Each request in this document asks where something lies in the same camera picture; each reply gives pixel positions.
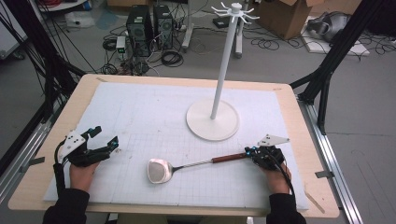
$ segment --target wooden table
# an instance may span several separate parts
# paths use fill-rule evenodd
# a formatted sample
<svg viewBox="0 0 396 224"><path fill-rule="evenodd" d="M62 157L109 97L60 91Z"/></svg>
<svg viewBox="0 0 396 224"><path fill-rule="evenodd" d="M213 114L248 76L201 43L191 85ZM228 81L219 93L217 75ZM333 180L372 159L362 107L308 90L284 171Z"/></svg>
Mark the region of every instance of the wooden table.
<svg viewBox="0 0 396 224"><path fill-rule="evenodd" d="M216 80L166 78L166 77L120 77L106 75L86 75L78 83L62 114L51 129L45 143L36 157L46 157L44 163L31 166L15 190L8 206L15 210L47 210L53 203L44 202L43 197L53 177L53 152L64 137L76 128L81 116L101 82L122 82L136 84L212 87ZM309 201L309 210L303 211L305 217L338 217L339 209L326 178L317 178L320 172L317 151L304 122L291 87L287 84L225 81L224 88L241 90L273 91L282 111L290 139L293 139L295 160L304 182L304 190ZM268 211L258 209L182 207L164 205L90 203L89 212L146 213L196 216L251 216L262 217Z"/></svg>

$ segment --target computer tower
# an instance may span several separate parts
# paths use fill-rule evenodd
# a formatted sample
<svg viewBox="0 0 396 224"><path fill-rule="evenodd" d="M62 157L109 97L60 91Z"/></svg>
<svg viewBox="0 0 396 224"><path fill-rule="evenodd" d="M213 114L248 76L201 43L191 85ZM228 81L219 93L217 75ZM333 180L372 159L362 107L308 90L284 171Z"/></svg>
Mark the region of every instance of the computer tower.
<svg viewBox="0 0 396 224"><path fill-rule="evenodd" d="M153 40L152 24L149 6L134 5L126 22L132 52L135 57L148 57L151 54L150 44Z"/></svg>
<svg viewBox="0 0 396 224"><path fill-rule="evenodd" d="M154 36L156 36L158 49L171 49L173 47L173 17L168 6L154 6Z"/></svg>

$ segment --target wooden handle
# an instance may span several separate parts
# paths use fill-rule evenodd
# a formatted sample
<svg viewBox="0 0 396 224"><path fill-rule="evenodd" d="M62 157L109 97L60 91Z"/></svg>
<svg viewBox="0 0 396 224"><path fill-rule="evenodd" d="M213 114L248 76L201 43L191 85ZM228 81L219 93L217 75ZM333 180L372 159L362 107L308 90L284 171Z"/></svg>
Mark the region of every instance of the wooden handle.
<svg viewBox="0 0 396 224"><path fill-rule="evenodd" d="M218 162L223 162L223 161L235 161L239 159L244 159L247 157L247 154L244 153L239 153L239 154L233 154L230 156L223 156L223 157L216 157L212 159L213 163L218 163Z"/></svg>

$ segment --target white mug tree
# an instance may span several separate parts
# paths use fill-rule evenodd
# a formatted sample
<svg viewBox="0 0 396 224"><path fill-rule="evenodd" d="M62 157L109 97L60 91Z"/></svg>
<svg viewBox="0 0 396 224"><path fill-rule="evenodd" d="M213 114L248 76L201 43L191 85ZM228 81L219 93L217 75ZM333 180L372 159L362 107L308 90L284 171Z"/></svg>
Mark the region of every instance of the white mug tree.
<svg viewBox="0 0 396 224"><path fill-rule="evenodd" d="M216 88L215 99L202 100L194 103L187 112L187 124L191 131L209 141L222 141L233 136L239 128L239 117L236 110L228 103L221 101L221 91L227 72L228 61L230 60L231 49L233 46L233 37L235 35L236 25L240 18L244 23L250 23L246 18L256 20L258 17L251 17L249 11L241 10L239 3L231 4L231 8L224 6L223 10L215 9L215 13L220 17L230 16L228 33L224 46L221 68L219 72L218 86Z"/></svg>

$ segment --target ladle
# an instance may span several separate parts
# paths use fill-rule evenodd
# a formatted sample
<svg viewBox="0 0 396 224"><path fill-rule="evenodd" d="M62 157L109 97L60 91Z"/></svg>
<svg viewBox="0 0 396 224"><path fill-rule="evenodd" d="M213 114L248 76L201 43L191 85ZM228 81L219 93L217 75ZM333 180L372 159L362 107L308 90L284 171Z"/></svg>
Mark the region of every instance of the ladle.
<svg viewBox="0 0 396 224"><path fill-rule="evenodd" d="M223 156L223 157L216 157L213 158L210 161L200 161L188 165L182 165L178 167L173 167L172 164L168 161L161 160L161 159L151 159L148 162L148 179L151 181L153 184L161 184L169 181L173 175L174 172L177 170L180 170L185 167L191 167L195 165L201 165L205 163L219 163L223 161L234 161L234 160L239 160L239 159L244 159L246 158L246 153L239 153L239 154L233 154L229 156Z"/></svg>

